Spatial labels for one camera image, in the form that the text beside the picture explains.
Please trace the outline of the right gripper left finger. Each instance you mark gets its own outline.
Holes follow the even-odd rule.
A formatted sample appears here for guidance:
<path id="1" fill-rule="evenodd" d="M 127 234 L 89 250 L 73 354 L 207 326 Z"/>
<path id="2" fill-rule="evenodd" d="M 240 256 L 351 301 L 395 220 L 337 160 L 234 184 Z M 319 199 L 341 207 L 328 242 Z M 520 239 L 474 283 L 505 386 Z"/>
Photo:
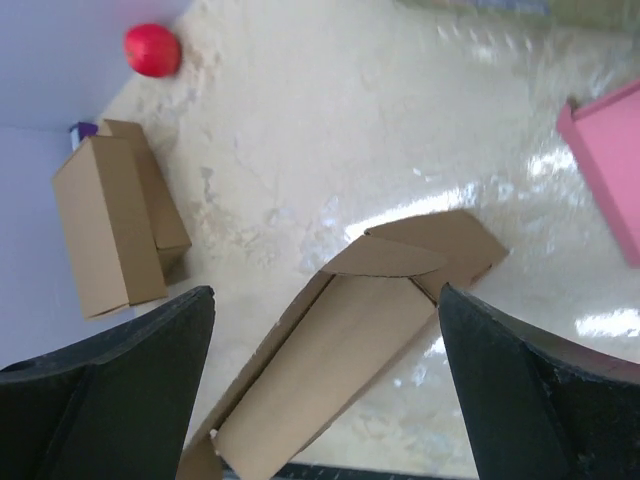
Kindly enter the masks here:
<path id="1" fill-rule="evenodd" d="M 198 286 L 1 371 L 4 479 L 173 479 L 215 321 Z"/>

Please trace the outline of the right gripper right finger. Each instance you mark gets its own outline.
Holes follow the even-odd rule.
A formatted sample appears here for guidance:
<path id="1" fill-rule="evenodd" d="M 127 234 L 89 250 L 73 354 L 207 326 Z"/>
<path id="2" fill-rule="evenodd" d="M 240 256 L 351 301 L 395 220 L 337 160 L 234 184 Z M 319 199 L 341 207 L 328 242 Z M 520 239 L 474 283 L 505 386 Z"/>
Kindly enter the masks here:
<path id="1" fill-rule="evenodd" d="M 449 284 L 438 313 L 480 478 L 638 478 L 638 364 Z"/>

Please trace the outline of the brown cardboard box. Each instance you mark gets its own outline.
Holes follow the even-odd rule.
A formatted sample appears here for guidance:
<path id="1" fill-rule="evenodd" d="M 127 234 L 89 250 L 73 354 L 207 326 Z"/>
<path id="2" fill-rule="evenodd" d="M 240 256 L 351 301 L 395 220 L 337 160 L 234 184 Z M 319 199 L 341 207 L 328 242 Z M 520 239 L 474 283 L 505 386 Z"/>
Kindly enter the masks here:
<path id="1" fill-rule="evenodd" d="M 437 317 L 445 284 L 469 287 L 507 256 L 464 210 L 367 229 L 305 285 L 196 430 L 180 479 L 269 479 L 393 366 Z"/>
<path id="2" fill-rule="evenodd" d="M 167 296 L 191 240 L 140 124 L 103 120 L 52 185 L 85 319 Z"/>

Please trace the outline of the closed brown cardboard box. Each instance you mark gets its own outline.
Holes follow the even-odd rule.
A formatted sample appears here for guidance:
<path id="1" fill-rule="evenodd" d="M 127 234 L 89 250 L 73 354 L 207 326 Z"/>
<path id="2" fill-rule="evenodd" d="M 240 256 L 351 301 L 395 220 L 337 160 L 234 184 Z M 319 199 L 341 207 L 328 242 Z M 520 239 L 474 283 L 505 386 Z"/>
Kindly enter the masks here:
<path id="1" fill-rule="evenodd" d="M 140 124 L 103 120 L 52 185 L 85 319 L 167 296 L 191 240 Z"/>

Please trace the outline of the purple white carton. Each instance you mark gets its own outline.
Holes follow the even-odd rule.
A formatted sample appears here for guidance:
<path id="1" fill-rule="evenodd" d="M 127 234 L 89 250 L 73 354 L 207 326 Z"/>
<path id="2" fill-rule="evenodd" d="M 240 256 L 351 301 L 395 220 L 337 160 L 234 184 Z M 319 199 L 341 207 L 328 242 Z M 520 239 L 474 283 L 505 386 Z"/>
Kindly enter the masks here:
<path id="1" fill-rule="evenodd" d="M 91 122 L 77 122 L 69 128 L 71 148 L 75 151 L 80 143 L 89 136 L 95 136 L 98 126 Z"/>

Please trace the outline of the pink notepad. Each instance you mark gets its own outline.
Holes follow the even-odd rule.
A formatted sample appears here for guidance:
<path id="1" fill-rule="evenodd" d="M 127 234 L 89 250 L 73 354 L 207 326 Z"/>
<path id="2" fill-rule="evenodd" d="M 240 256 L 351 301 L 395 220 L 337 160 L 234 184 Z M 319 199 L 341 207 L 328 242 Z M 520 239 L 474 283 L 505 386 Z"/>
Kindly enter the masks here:
<path id="1" fill-rule="evenodd" d="M 639 82 L 587 105 L 566 102 L 556 129 L 627 264 L 639 266 Z"/>

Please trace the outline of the red apple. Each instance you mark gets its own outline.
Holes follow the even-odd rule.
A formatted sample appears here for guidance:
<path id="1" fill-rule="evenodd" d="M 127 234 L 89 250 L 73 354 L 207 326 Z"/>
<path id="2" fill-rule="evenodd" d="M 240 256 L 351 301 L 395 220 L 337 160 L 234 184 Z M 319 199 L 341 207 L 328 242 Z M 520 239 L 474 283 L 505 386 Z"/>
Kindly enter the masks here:
<path id="1" fill-rule="evenodd" d="M 181 65 L 178 38 L 168 28 L 154 23 L 130 28 L 124 36 L 124 51 L 129 66 L 146 77 L 173 76 Z"/>

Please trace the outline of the olive green plastic tub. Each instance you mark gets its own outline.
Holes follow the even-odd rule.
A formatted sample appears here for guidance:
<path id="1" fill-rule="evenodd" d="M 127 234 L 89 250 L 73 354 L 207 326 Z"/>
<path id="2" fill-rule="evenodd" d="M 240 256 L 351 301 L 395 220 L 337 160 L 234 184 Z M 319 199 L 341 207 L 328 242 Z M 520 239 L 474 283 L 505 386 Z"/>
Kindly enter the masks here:
<path id="1" fill-rule="evenodd" d="M 637 0 L 461 0 L 404 1 L 412 7 L 465 13 L 518 17 L 539 24 L 595 29 L 608 32 L 637 33 Z"/>

